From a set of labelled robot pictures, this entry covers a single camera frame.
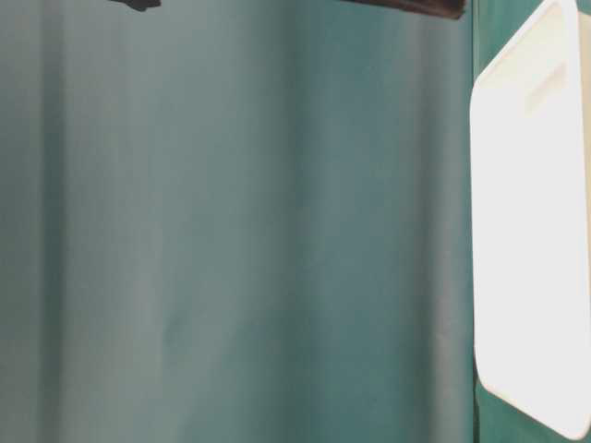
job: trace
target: dark object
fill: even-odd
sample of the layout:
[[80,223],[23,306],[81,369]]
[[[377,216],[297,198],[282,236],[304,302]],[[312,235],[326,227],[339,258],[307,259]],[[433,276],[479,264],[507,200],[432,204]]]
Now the dark object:
[[136,11],[144,12],[149,7],[161,6],[160,0],[109,0],[110,2],[125,3]]
[[367,5],[395,7],[403,11],[446,18],[459,18],[464,13],[465,0],[346,0]]

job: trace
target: white lid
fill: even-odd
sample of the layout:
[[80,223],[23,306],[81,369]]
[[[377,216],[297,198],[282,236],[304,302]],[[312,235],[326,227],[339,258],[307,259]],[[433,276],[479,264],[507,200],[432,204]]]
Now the white lid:
[[573,439],[591,422],[590,38],[574,0],[546,0],[477,79],[470,110],[478,374]]

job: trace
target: white plastic object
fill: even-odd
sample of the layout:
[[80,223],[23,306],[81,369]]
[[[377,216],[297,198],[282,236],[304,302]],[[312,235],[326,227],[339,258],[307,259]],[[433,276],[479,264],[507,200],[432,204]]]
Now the white plastic object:
[[591,17],[546,0],[470,109],[479,378],[571,439],[591,424],[590,105]]

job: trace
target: teal curtain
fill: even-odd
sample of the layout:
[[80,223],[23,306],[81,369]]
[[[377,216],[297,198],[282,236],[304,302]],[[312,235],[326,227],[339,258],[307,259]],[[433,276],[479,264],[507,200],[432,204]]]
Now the teal curtain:
[[[474,71],[477,76],[521,27],[540,0],[475,0]],[[579,8],[591,13],[591,1]],[[480,443],[566,443],[568,440],[508,403],[496,398],[479,383],[476,386],[477,437]],[[584,442],[591,442],[587,436]]]
[[473,440],[460,21],[0,6],[0,441]]

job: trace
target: teal backdrop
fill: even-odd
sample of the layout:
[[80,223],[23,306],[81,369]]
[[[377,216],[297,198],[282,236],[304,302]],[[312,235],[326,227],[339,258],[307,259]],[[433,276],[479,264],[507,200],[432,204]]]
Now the teal backdrop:
[[0,441],[471,442],[471,17],[3,2]]
[[[477,76],[521,27],[540,0],[475,0],[474,72]],[[591,14],[591,1],[579,0]],[[480,443],[566,443],[564,438],[476,385],[476,429]],[[591,435],[582,441],[591,442]]]

